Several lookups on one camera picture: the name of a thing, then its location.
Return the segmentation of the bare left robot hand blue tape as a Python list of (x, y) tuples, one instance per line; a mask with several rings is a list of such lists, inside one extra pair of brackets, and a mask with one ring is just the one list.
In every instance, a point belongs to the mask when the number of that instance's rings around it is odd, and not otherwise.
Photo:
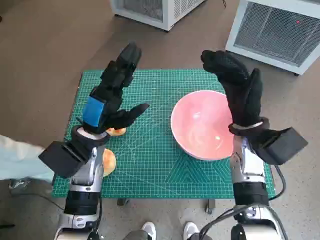
[(127, 128), (150, 106), (141, 103), (131, 110), (120, 110), (123, 102), (123, 88), (127, 88), (142, 56), (142, 50), (129, 43), (116, 60), (111, 60), (102, 72), (99, 85), (88, 97), (82, 113), (83, 128), (93, 134), (101, 134), (107, 129)]

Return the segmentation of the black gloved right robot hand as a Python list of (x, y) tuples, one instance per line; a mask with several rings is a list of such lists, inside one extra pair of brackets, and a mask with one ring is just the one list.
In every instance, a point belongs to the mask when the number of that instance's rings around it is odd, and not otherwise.
[(227, 97), (232, 122), (249, 127), (261, 121), (261, 97), (263, 83), (261, 71), (246, 66), (227, 51), (204, 50), (200, 59), (203, 69), (215, 74)]

